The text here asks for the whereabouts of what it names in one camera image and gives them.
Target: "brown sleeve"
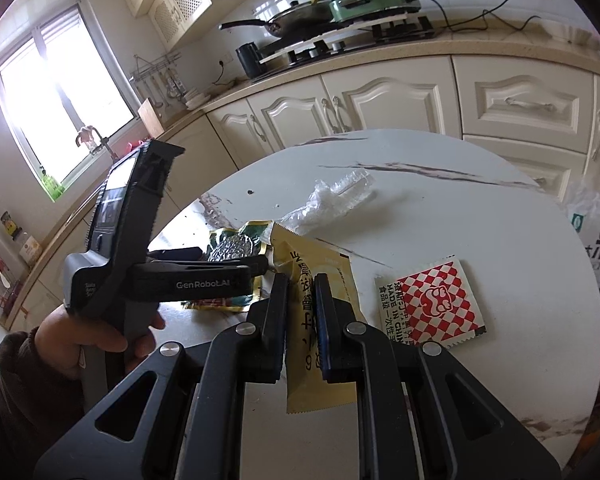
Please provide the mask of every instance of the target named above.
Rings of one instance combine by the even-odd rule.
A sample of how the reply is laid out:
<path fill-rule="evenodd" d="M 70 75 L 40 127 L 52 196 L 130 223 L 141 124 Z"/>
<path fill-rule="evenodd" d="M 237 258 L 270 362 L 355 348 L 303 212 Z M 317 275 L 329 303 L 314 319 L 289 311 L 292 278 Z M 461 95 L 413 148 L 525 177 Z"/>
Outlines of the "brown sleeve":
<path fill-rule="evenodd" d="M 8 334 L 0 343 L 0 416 L 28 474 L 84 415 L 80 381 L 42 362 L 34 344 L 37 330 Z"/>

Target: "silver screw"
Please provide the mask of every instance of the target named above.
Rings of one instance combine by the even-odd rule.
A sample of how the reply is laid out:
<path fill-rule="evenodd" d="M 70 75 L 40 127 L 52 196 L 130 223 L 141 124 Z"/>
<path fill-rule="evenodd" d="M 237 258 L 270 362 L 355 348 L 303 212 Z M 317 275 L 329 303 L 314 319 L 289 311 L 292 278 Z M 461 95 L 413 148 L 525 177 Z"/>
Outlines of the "silver screw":
<path fill-rule="evenodd" d="M 160 353 L 165 357 L 173 357 L 178 355 L 180 352 L 180 345 L 178 343 L 165 343 L 160 347 Z"/>
<path fill-rule="evenodd" d="M 353 335 L 363 335 L 366 332 L 366 325 L 359 321 L 354 321 L 347 325 L 347 332 Z"/>
<path fill-rule="evenodd" d="M 433 341 L 427 341 L 422 345 L 422 351 L 431 357 L 435 357 L 436 355 L 442 354 L 442 346 Z"/>
<path fill-rule="evenodd" d="M 256 326 L 253 323 L 240 323 L 235 327 L 235 331 L 240 335 L 251 335 L 256 331 Z"/>

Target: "human hand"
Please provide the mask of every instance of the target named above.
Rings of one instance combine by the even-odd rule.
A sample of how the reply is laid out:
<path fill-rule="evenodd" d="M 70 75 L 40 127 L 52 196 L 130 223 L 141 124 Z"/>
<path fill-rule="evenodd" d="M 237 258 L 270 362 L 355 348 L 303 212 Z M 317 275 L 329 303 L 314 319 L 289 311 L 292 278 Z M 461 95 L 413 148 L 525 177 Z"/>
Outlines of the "human hand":
<path fill-rule="evenodd" d="M 164 319 L 156 312 L 151 326 L 162 330 Z M 40 324 L 35 338 L 36 350 L 44 363 L 65 377 L 80 377 L 80 347 L 97 346 L 105 352 L 124 352 L 128 346 L 125 337 L 102 320 L 70 316 L 64 305 L 56 308 Z M 145 335 L 134 342 L 134 359 L 126 365 L 126 372 L 136 368 L 155 349 L 155 338 L 147 328 Z"/>

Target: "table top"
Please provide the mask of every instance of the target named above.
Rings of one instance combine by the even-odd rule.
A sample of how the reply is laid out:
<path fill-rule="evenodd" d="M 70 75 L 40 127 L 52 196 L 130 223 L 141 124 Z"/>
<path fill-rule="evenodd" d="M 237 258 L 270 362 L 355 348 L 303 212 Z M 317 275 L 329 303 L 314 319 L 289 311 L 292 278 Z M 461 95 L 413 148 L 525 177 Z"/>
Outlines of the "table top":
<path fill-rule="evenodd" d="M 375 279 L 450 254 L 461 261 L 487 333 L 452 354 L 564 466 L 600 380 L 600 296 L 589 259 L 555 200 L 502 158 L 468 142 L 408 130 L 325 137 L 275 153 L 183 210 L 150 249 L 206 246 L 208 230 L 280 218 L 315 180 L 355 168 L 376 179 L 371 200 L 312 236 L 350 255 L 368 322 L 379 326 Z M 244 314 L 160 308 L 158 343 L 212 339 Z M 286 384 L 248 384 L 242 478 L 357 478 L 350 404 L 287 415 Z"/>

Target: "black mug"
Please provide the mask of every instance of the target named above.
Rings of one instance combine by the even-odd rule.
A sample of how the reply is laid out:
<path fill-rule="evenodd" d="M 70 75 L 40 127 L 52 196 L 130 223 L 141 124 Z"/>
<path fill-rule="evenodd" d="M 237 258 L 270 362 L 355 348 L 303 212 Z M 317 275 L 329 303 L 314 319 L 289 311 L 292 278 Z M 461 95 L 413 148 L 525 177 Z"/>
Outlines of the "black mug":
<path fill-rule="evenodd" d="M 260 63 L 262 57 L 255 43 L 245 43 L 236 48 L 235 53 L 238 55 L 238 60 L 240 60 L 240 64 L 249 79 L 261 76 L 267 71 L 267 67 Z"/>

